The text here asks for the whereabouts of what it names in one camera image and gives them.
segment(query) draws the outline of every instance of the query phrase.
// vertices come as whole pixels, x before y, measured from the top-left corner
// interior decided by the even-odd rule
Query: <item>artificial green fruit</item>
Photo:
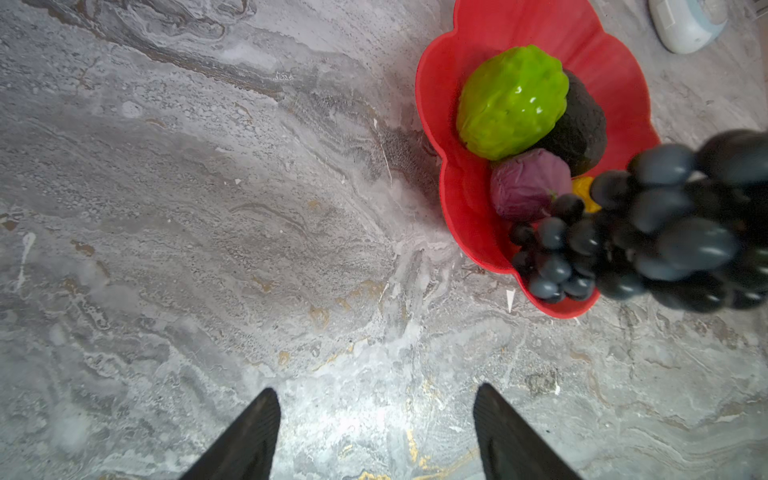
[[[568,76],[539,47],[515,47],[485,61],[464,84],[456,129],[469,151],[489,160],[541,140],[565,112]]]

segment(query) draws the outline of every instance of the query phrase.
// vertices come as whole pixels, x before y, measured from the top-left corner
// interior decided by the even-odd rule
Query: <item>marble countertop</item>
[[[663,139],[766,127],[747,0],[688,56],[592,3]],[[509,313],[456,246],[413,99],[452,6],[0,4],[6,478],[177,478],[272,386],[276,480],[479,480],[482,382],[584,478],[768,475],[768,311]]]

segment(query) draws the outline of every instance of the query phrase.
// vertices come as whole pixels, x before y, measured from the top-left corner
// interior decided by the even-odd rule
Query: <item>red bowl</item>
[[[426,133],[442,157],[440,201],[458,245],[479,266],[520,275],[510,259],[519,250],[507,238],[509,222],[493,209],[491,168],[468,151],[455,128],[458,96],[467,77],[485,60],[516,46],[537,45],[574,72],[602,107],[608,145],[600,163],[585,175],[624,170],[637,153],[658,145],[650,123],[645,77],[629,49],[607,34],[589,0],[456,0],[453,30],[437,37],[416,70],[416,107]],[[523,287],[542,312],[573,318],[589,300],[543,303]]]

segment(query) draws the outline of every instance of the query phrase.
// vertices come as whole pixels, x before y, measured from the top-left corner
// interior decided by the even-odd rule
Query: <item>yellow object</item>
[[[574,193],[581,197],[584,201],[584,209],[590,214],[593,214],[602,208],[589,196],[589,187],[592,185],[593,180],[593,177],[579,177],[573,179]]]

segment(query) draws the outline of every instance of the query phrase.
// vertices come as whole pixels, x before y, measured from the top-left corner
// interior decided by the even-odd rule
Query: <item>grape cluster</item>
[[[515,225],[512,265],[546,303],[646,291],[669,308],[746,310],[768,298],[768,134],[728,131],[698,151],[664,144],[626,171],[598,175],[590,196],[566,194],[538,228]]]

